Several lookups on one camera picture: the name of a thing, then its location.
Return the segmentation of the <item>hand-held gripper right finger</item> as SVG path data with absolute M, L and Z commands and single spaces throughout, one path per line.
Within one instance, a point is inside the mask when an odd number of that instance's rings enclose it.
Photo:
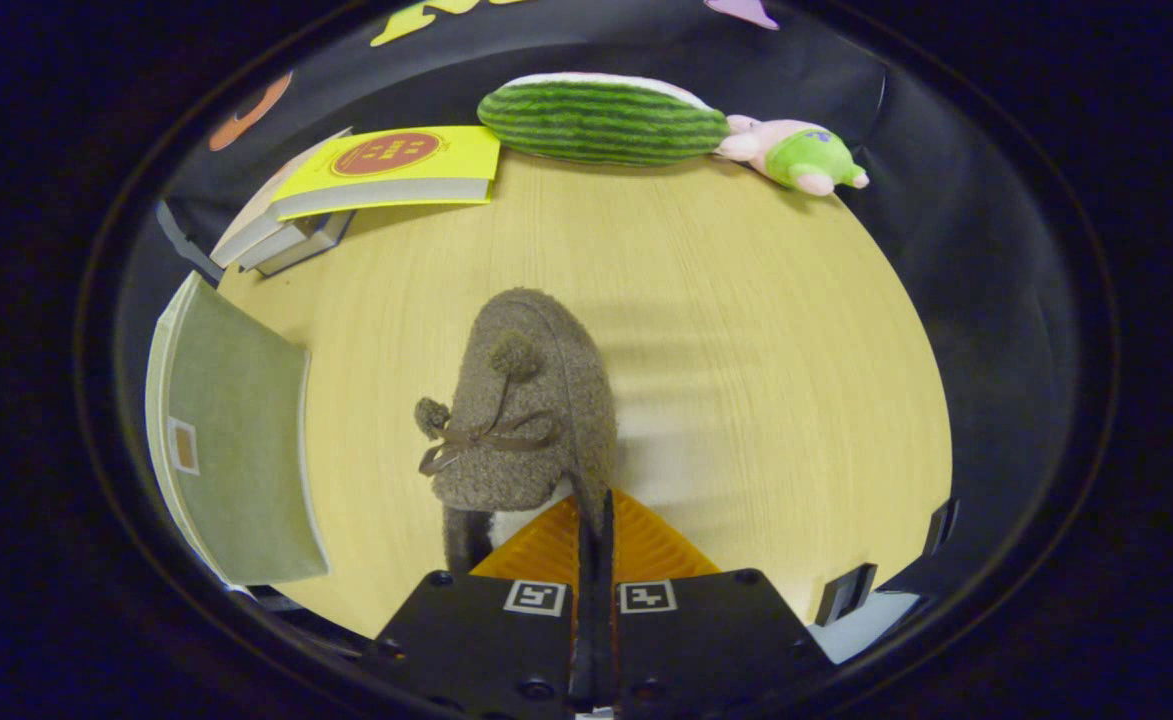
M 613 493 L 613 611 L 601 706 L 613 716 L 743 716 L 833 663 L 755 568 L 723 571 Z

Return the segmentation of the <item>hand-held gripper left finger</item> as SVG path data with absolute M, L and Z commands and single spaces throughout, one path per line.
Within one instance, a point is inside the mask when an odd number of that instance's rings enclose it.
M 462 716 L 572 716 L 592 707 L 592 546 L 567 498 L 472 573 L 426 573 L 368 643 L 362 670 Z

